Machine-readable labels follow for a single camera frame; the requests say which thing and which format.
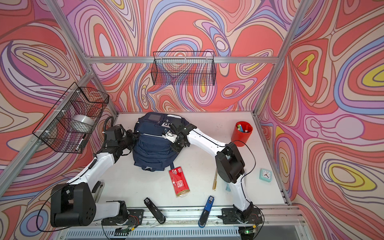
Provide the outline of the navy blue student backpack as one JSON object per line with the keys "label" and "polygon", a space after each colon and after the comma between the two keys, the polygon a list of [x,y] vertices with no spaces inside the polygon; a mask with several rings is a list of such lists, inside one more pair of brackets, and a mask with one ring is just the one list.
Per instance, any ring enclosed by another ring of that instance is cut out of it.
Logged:
{"label": "navy blue student backpack", "polygon": [[172,142],[163,137],[170,126],[186,126],[189,122],[178,115],[156,112],[146,113],[136,122],[134,133],[138,140],[132,150],[134,165],[144,171],[164,171],[174,169],[174,160],[179,155],[172,148]]}

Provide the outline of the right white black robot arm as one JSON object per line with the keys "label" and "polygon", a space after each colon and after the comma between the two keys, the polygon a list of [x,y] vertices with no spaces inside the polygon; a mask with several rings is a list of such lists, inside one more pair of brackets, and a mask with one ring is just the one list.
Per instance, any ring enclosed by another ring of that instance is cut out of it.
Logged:
{"label": "right white black robot arm", "polygon": [[218,175],[229,184],[233,195],[233,208],[237,218],[245,222],[253,211],[253,204],[247,199],[243,186],[245,162],[235,143],[225,144],[203,133],[195,125],[182,123],[182,118],[168,115],[167,129],[162,136],[171,142],[173,151],[179,153],[183,148],[195,145],[211,154],[216,161]]}

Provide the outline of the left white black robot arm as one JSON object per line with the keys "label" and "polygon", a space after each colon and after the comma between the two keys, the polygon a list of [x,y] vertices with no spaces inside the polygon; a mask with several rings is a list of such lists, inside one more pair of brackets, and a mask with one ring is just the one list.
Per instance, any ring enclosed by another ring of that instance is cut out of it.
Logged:
{"label": "left white black robot arm", "polygon": [[51,193],[51,226],[88,226],[104,220],[123,225],[129,218],[125,201],[96,203],[92,191],[101,176],[111,168],[124,150],[132,151],[139,135],[125,130],[122,125],[104,131],[104,142],[91,162],[66,184],[56,185]]}

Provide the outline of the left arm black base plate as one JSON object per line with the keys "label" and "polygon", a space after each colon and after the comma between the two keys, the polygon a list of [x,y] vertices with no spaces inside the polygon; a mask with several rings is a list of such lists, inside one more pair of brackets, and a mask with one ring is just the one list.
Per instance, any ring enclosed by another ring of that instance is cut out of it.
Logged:
{"label": "left arm black base plate", "polygon": [[131,209],[127,213],[119,214],[118,216],[106,218],[102,220],[103,226],[127,226],[137,227],[143,222],[144,210]]}

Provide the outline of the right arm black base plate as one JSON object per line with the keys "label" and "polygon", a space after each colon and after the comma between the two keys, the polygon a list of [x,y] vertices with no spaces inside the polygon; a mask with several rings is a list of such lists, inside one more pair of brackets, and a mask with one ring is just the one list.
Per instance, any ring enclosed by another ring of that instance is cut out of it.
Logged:
{"label": "right arm black base plate", "polygon": [[221,209],[222,214],[218,216],[225,225],[263,223],[262,213],[259,209],[251,208],[245,212],[237,210],[235,207]]}

